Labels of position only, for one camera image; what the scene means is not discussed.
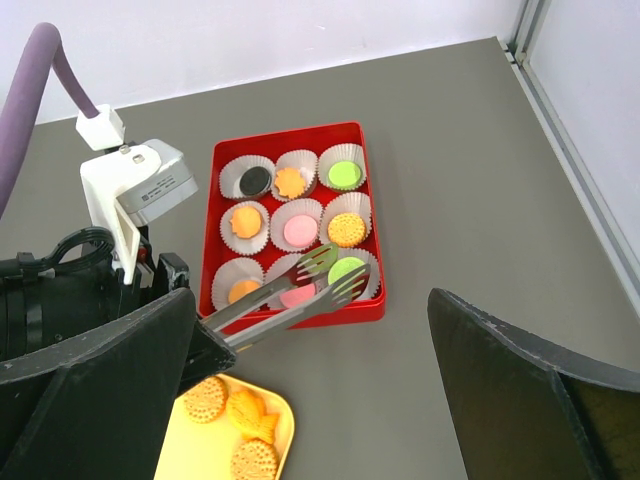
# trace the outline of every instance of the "pink cookie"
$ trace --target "pink cookie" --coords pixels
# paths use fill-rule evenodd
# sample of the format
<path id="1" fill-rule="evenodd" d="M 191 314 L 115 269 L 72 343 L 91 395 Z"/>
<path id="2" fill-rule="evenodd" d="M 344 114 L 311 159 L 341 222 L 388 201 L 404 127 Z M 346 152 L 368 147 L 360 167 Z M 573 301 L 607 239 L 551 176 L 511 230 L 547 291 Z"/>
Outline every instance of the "pink cookie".
<path id="1" fill-rule="evenodd" d="M 295 290 L 289 290 L 280 295 L 280 301 L 285 308 L 293 308 L 300 305 L 307 300 L 313 298 L 316 294 L 316 286 L 313 283 L 305 285 L 304 287 L 296 288 Z"/>
<path id="2" fill-rule="evenodd" d="M 317 235 L 318 222 L 309 215 L 295 215 L 284 224 L 284 239 L 292 247 L 308 247 Z"/>

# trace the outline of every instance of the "orange cookie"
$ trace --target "orange cookie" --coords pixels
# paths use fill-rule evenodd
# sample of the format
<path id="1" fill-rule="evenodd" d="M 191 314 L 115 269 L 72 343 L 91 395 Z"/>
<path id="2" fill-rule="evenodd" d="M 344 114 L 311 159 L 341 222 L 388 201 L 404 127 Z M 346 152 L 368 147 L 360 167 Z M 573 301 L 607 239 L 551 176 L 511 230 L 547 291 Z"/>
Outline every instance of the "orange cookie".
<path id="1" fill-rule="evenodd" d="M 242 432 L 244 438 L 259 438 L 268 444 L 273 444 L 280 415 L 277 413 L 265 415 L 265 413 L 264 400 L 254 396 L 249 390 L 235 392 L 227 401 L 229 421 Z"/>
<path id="2" fill-rule="evenodd" d="M 239 238 L 255 237 L 262 228 L 260 212 L 248 205 L 236 208 L 230 222 L 231 231 Z"/>
<path id="3" fill-rule="evenodd" d="M 355 247 L 367 236 L 364 220 L 355 213 L 341 213 L 329 222 L 329 240 L 339 247 Z"/>
<path id="4" fill-rule="evenodd" d="M 241 280 L 236 283 L 229 291 L 229 303 L 234 303 L 244 297 L 247 293 L 260 288 L 260 284 L 255 280 Z"/>
<path id="5" fill-rule="evenodd" d="M 278 188 L 280 195 L 292 200 L 302 195 L 307 186 L 300 171 L 291 167 L 278 170 L 276 180 L 273 183 Z"/>
<path id="6" fill-rule="evenodd" d="M 275 480 L 278 474 L 278 454 L 262 440 L 241 444 L 231 457 L 233 480 Z"/>
<path id="7" fill-rule="evenodd" d="M 196 423 L 209 423 L 224 411 L 227 387 L 218 377 L 209 377 L 183 395 L 187 415 Z"/>

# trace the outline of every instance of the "fish-shaped orange cookie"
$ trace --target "fish-shaped orange cookie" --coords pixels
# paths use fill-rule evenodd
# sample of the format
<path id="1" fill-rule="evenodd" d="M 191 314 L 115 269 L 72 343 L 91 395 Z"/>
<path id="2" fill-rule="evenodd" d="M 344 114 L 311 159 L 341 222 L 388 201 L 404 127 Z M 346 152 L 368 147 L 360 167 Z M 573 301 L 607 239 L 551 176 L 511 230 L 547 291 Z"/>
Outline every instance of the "fish-shaped orange cookie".
<path id="1" fill-rule="evenodd" d="M 231 424 L 242 432 L 245 440 L 259 438 L 270 445 L 275 441 L 280 415 L 266 415 L 264 400 L 254 396 L 249 390 L 240 390 L 229 396 L 227 415 Z"/>

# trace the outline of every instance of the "metal frame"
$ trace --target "metal frame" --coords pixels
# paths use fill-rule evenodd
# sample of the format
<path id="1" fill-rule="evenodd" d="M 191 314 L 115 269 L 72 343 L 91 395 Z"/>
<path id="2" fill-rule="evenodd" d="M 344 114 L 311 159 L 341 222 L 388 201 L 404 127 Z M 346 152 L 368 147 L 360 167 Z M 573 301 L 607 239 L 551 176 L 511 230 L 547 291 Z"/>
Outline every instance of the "metal frame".
<path id="1" fill-rule="evenodd" d="M 510 52 L 525 95 L 640 319 L 640 262 L 531 67 L 531 52 L 552 0 L 528 0 Z"/>

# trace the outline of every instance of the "yellow tray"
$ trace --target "yellow tray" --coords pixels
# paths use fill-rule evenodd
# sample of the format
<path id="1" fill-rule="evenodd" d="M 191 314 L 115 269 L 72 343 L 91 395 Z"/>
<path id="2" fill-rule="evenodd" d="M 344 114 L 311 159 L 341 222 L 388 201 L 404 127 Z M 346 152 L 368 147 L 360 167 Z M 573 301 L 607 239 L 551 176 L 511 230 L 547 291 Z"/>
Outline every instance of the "yellow tray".
<path id="1" fill-rule="evenodd" d="M 280 478 L 284 462 L 293 440 L 295 422 L 289 404 L 279 395 L 227 375 L 218 375 L 229 393 L 248 389 L 264 399 L 267 413 L 279 413 L 274 444 L 280 464 L 276 479 Z M 243 442 L 227 414 L 211 423 L 197 424 L 187 417 L 182 397 L 173 404 L 169 427 L 156 469 L 155 480 L 232 480 L 231 455 Z"/>

